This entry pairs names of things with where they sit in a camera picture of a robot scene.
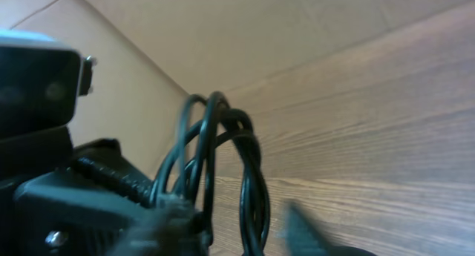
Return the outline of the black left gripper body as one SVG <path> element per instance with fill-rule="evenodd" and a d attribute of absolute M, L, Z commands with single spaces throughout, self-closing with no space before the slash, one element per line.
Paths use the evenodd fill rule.
<path fill-rule="evenodd" d="M 151 180 L 116 139 L 67 127 L 1 138 L 1 254 L 106 255 L 148 207 Z"/>

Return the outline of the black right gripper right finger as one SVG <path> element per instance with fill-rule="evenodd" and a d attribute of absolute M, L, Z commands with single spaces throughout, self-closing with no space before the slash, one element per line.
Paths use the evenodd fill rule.
<path fill-rule="evenodd" d="M 364 249 L 331 241 L 325 231 L 296 202 L 289 202 L 285 216 L 285 244 L 292 256 L 375 256 Z"/>

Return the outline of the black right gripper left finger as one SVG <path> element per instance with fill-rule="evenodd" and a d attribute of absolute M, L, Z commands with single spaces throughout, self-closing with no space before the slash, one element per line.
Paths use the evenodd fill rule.
<path fill-rule="evenodd" d="M 203 215 L 188 201 L 165 197 L 119 238 L 107 256 L 208 254 Z"/>

